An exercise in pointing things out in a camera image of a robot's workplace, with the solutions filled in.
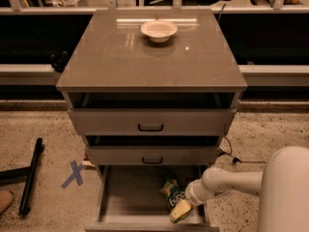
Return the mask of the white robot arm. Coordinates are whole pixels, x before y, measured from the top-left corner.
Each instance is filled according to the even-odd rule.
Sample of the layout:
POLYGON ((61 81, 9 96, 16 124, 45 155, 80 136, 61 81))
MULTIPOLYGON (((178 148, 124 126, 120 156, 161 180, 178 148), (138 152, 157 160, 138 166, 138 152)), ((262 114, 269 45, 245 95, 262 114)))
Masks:
POLYGON ((170 213, 183 218, 197 206, 230 190, 260 197, 258 232, 309 232, 309 149, 276 151, 260 172, 229 172, 210 167, 185 189, 185 197, 170 213))

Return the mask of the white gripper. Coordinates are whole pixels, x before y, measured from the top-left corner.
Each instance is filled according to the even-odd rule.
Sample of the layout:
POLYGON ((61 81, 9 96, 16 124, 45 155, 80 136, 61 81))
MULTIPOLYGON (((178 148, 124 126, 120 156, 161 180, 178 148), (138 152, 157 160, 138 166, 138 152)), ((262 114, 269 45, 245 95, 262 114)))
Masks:
POLYGON ((202 180, 197 179, 188 184, 185 189, 185 197, 187 200, 181 199, 172 209, 169 215, 169 218, 171 220, 184 219, 193 209, 192 206, 197 207, 205 204, 210 198, 210 194, 205 185, 203 184, 202 180))

